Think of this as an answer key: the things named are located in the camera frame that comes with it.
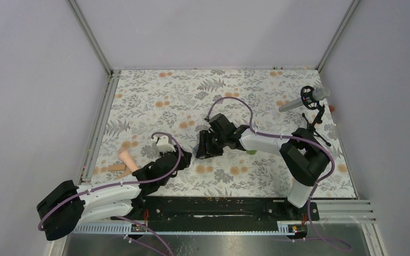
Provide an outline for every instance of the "white wall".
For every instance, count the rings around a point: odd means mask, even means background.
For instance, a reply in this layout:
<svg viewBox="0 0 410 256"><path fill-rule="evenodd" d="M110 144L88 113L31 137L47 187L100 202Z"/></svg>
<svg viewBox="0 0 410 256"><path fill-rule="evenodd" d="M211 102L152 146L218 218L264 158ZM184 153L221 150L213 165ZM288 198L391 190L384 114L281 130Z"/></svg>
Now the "white wall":
<svg viewBox="0 0 410 256"><path fill-rule="evenodd" d="M77 178L105 84L65 1L0 0L0 255L42 255L36 205Z"/></svg>
<svg viewBox="0 0 410 256"><path fill-rule="evenodd" d="M318 65L351 0L79 0L115 69Z"/></svg>
<svg viewBox="0 0 410 256"><path fill-rule="evenodd" d="M322 80L389 256L410 255L410 1L363 1Z"/></svg>

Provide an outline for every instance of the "microphone stand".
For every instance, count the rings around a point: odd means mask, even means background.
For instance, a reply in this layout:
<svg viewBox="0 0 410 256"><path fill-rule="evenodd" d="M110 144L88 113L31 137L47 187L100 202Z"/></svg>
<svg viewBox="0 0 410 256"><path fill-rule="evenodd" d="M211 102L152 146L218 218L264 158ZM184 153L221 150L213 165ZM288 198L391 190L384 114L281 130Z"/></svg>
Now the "microphone stand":
<svg viewBox="0 0 410 256"><path fill-rule="evenodd" d="M325 140L325 138L323 138L323 136L321 136L317 130L315 129L315 125L316 124L321 124L323 122L323 120L321 120L321 118L323 117L323 114L325 113L325 106L320 105L319 103L317 103L317 109L318 109L318 114L317 116L313 119L312 123L309 123L309 120L305 117L305 114L302 114L302 117L305 119L306 123L307 123L307 130L312 133L314 136L320 138L328 147L331 146L331 143L329 143L327 140Z"/></svg>

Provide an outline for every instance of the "wooden block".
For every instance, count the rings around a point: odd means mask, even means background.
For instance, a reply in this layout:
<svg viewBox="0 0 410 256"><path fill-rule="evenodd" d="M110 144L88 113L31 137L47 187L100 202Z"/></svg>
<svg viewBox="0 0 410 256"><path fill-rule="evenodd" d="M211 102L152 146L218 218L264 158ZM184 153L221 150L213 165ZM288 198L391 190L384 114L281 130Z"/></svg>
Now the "wooden block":
<svg viewBox="0 0 410 256"><path fill-rule="evenodd" d="M116 180L118 179L122 179L125 178L126 176L132 174L131 170L127 167L127 169L125 170L124 173L120 174L120 176L118 176L117 178L115 178Z"/></svg>
<svg viewBox="0 0 410 256"><path fill-rule="evenodd" d="M115 165L110 165L107 168L108 172L120 172L124 171L127 168L125 164L115 164Z"/></svg>

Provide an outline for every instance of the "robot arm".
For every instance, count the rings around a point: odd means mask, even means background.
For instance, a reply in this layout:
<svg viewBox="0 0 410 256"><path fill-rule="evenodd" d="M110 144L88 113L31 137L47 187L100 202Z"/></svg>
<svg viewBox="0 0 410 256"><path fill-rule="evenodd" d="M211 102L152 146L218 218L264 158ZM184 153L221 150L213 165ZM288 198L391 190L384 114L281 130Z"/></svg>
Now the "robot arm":
<svg viewBox="0 0 410 256"><path fill-rule="evenodd" d="M160 151L166 149L166 138L158 141ZM164 186L169 178L175 177L178 170L189 167L192 154L180 150L177 168L166 178L144 183L164 176L174 168L179 149L161 153L160 158L150 162L123 179L96 185L75 186L72 180L62 182L37 205L38 215L43 219L53 208L68 201L52 212L43 222L43 231L48 241L53 241L71 233L76 226L112 216L125 216L140 210L143 196L149 195Z"/></svg>
<svg viewBox="0 0 410 256"><path fill-rule="evenodd" d="M248 125L236 128L223 114L217 114L208 120L208 123L211 129L200 132L200 141L195 153L197 158L220 156L226 146L231 149L257 150L282 156L297 181L293 183L287 197L287 200L297 208L304 206L315 182L329 164L328 157L315 146L294 139L257 135ZM318 143L311 129L298 128L293 136Z"/></svg>

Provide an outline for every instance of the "floral tablecloth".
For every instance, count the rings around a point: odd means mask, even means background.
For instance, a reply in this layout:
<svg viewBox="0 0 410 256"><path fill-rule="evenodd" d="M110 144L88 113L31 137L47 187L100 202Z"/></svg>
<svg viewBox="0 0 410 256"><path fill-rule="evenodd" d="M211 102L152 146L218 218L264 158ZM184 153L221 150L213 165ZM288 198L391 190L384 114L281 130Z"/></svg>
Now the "floral tablecloth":
<svg viewBox="0 0 410 256"><path fill-rule="evenodd" d="M211 104L224 96L249 104L257 129L290 134L304 127L301 113L309 119L317 113L304 107L278 112L279 106L299 97L304 85L321 86L316 70L123 70L91 182L113 180L121 173L107 171L109 165L121 163L116 153L119 148L127 148L139 166L156 160L159 153L149 138L156 131L173 134L192 152L199 131L209 127L204 118ZM235 100L216 104L211 117L217 113L225 114L236 126L249 122L249 111ZM316 127L332 144L328 149L336 170L314 196L355 197L329 111ZM227 148L221 157L194 158L189 168L179 171L154 195L284 197L292 182L281 157Z"/></svg>

